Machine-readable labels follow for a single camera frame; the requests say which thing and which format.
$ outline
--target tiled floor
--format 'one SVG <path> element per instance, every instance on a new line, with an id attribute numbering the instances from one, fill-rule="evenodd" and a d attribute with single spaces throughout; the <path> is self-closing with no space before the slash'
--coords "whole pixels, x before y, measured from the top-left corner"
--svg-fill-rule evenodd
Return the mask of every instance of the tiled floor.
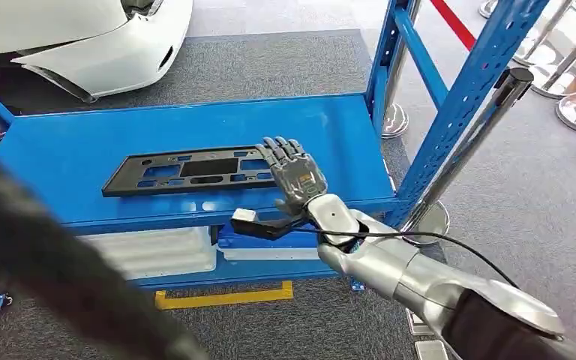
<path id="1" fill-rule="evenodd" d="M 376 46 L 386 0 L 195 0 L 187 36 L 361 29 Z"/>

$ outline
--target black plastic panel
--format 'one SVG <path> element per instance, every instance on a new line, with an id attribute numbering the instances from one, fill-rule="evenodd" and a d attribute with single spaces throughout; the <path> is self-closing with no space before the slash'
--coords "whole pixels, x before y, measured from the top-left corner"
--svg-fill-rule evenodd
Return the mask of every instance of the black plastic panel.
<path id="1" fill-rule="evenodd" d="M 131 197 L 275 186 L 253 146 L 127 156 L 103 186 L 103 197 Z"/>

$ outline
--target blue shelf rack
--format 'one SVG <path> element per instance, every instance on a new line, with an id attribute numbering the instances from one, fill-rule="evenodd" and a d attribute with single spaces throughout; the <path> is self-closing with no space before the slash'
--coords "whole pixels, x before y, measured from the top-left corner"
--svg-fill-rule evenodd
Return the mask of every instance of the blue shelf rack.
<path id="1" fill-rule="evenodd" d="M 448 90 L 413 28 L 409 9 L 415 1 L 390 1 L 365 93 L 17 117 L 0 104 L 0 125 L 9 127 L 0 144 L 0 164 L 80 235 L 217 225 L 227 222 L 238 207 L 279 216 L 272 203 L 281 195 L 270 188 L 103 198 L 102 184 L 126 155 L 250 145 L 263 136 L 294 137 L 315 157 L 331 192 L 351 208 L 385 212 L 387 222 L 396 226 L 419 201 L 548 3 L 500 1 Z M 392 55 L 403 43 L 437 114 L 394 192 L 380 154 L 380 131 L 386 83 L 398 66 Z M 219 258 L 213 272 L 136 284 L 173 289 L 333 274 L 313 260 L 227 263 Z"/>

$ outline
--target white storage bin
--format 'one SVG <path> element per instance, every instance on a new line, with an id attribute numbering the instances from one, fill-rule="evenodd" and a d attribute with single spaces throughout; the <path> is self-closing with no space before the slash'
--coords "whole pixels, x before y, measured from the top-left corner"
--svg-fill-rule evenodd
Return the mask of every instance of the white storage bin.
<path id="1" fill-rule="evenodd" d="M 211 245 L 207 226 L 80 238 L 97 248 L 128 280 L 215 270 L 216 247 Z"/>

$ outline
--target shelf surface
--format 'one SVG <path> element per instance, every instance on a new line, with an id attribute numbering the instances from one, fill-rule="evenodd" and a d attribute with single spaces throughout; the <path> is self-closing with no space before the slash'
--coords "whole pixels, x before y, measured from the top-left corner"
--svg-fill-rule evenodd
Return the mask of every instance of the shelf surface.
<path id="1" fill-rule="evenodd" d="M 278 216 L 280 191 L 105 198 L 101 188 L 128 155 L 249 146 L 277 135 L 297 139 L 350 207 L 395 206 L 361 94 L 23 116 L 0 144 L 0 164 L 79 235 L 225 224 L 238 207 Z"/>

